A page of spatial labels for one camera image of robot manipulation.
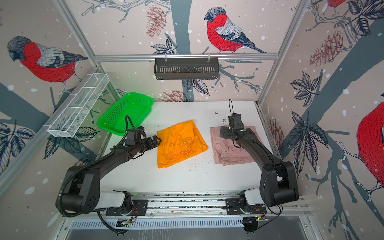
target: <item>white tabletop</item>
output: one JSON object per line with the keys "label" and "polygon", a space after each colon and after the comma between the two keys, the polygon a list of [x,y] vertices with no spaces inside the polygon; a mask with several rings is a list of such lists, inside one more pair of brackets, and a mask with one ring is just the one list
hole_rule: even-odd
{"label": "white tabletop", "polygon": [[[245,126],[255,126],[260,140],[271,151],[262,122],[254,102],[233,102],[236,113],[242,115]],[[214,163],[210,127],[228,125],[228,102],[154,103],[149,116],[141,124],[147,137],[175,124],[193,120],[208,150],[168,168],[157,167],[157,148],[145,152],[137,159],[121,164],[101,181],[101,190],[130,192],[239,191],[259,187],[261,170],[255,162],[223,166]],[[112,135],[105,154],[116,145],[121,136]]]}

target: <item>gray floor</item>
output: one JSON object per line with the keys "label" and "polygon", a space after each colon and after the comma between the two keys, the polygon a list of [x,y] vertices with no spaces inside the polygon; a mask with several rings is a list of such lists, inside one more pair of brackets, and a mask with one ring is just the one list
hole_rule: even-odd
{"label": "gray floor", "polygon": [[66,240],[305,240],[299,217],[280,216],[270,224],[247,234],[242,228],[184,228],[161,230],[131,230],[125,236],[116,236],[105,230],[71,230]]}

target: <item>black mounting plate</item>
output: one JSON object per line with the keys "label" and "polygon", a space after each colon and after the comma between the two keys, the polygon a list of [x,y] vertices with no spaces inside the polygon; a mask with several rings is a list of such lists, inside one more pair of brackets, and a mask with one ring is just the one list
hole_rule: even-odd
{"label": "black mounting plate", "polygon": [[235,198],[225,199],[225,203],[226,203],[226,206],[224,209],[227,210],[228,215],[262,214],[262,213],[266,214],[266,208],[264,204],[251,205],[253,207],[252,212],[245,212],[241,209],[239,199],[235,199]]}
{"label": "black mounting plate", "polygon": [[[148,205],[148,200],[132,200],[133,202],[133,205],[132,205],[132,208],[133,207],[136,207],[137,210],[139,211],[138,212],[138,216],[145,216],[145,212],[147,211],[147,205]],[[121,213],[124,213],[125,212],[125,209],[123,208],[114,208],[114,207],[111,207],[111,208],[108,208],[107,209],[107,212],[105,213],[106,216],[135,216],[136,215],[136,212],[132,209],[132,211],[130,211],[128,213],[128,215],[121,215]]]}

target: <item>black metal basket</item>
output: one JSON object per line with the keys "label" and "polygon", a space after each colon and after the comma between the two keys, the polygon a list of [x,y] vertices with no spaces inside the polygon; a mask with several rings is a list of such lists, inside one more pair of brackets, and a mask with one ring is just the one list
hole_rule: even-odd
{"label": "black metal basket", "polygon": [[218,58],[157,58],[154,72],[158,80],[216,79]]}

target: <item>bird head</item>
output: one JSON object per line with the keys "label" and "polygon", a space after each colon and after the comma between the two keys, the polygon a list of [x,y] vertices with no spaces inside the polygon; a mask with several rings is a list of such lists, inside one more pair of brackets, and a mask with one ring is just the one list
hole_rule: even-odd
{"label": "bird head", "polygon": [[204,20],[207,20],[209,23],[212,23],[214,19],[219,15],[226,15],[224,8],[214,7],[208,10],[207,14],[204,17]]}
{"label": "bird head", "polygon": [[7,48],[9,56],[12,58],[13,61],[17,59],[20,59],[20,61],[26,60],[24,54],[24,47],[30,42],[31,40],[23,36],[14,37],[8,42]]}

